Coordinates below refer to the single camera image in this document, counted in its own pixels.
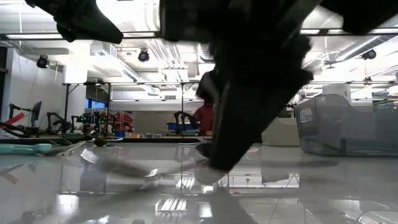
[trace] person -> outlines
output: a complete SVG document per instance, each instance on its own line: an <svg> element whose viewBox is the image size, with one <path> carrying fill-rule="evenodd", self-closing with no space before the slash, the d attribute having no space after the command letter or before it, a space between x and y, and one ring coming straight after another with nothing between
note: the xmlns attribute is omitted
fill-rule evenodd
<svg viewBox="0 0 398 224"><path fill-rule="evenodd" d="M193 115L200 122L200 136L205 136L207 131L213 130L213 102L205 100L205 103Z"/></svg>

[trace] reflective table surface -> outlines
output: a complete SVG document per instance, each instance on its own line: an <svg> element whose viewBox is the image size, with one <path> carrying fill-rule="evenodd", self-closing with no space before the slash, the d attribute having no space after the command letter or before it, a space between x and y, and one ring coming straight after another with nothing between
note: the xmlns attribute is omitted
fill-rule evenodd
<svg viewBox="0 0 398 224"><path fill-rule="evenodd" d="M320 157L254 145L213 185L197 169L160 179L103 172L84 149L151 169L181 167L192 146L114 143L57 157L0 157L0 224L398 223L398 160Z"/></svg>

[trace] red shirt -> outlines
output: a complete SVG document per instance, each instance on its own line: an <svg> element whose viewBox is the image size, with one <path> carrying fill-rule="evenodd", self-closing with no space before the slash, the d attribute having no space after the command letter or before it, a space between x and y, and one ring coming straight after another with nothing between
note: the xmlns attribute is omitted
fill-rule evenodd
<svg viewBox="0 0 398 224"><path fill-rule="evenodd" d="M196 110L194 116L200 121L200 131L213 130L213 105L203 105Z"/></svg>

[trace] security camera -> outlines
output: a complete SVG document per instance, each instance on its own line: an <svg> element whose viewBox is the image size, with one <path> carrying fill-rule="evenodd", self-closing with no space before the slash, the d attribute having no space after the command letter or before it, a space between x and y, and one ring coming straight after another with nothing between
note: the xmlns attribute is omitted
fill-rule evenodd
<svg viewBox="0 0 398 224"><path fill-rule="evenodd" d="M149 60L149 54L147 49L141 49L141 53L138 55L140 62L147 62Z"/></svg>
<svg viewBox="0 0 398 224"><path fill-rule="evenodd" d="M40 58L37 60L36 65L39 68L48 68L50 65L48 58L49 58L48 55L40 55Z"/></svg>
<svg viewBox="0 0 398 224"><path fill-rule="evenodd" d="M376 52L372 49L372 50L370 50L370 51L367 51L367 52L365 52L365 53L363 53L362 54L362 58L364 59L364 60L366 60L366 59L370 59L370 60L372 60L372 59L375 59L376 58Z"/></svg>

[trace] clear plastic bin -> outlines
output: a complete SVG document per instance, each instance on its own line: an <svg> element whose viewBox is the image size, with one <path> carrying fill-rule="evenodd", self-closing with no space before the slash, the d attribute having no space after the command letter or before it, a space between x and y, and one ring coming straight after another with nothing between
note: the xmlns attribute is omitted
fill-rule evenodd
<svg viewBox="0 0 398 224"><path fill-rule="evenodd" d="M351 106L340 95L316 96L295 107L300 146L323 156L398 156L398 110Z"/></svg>

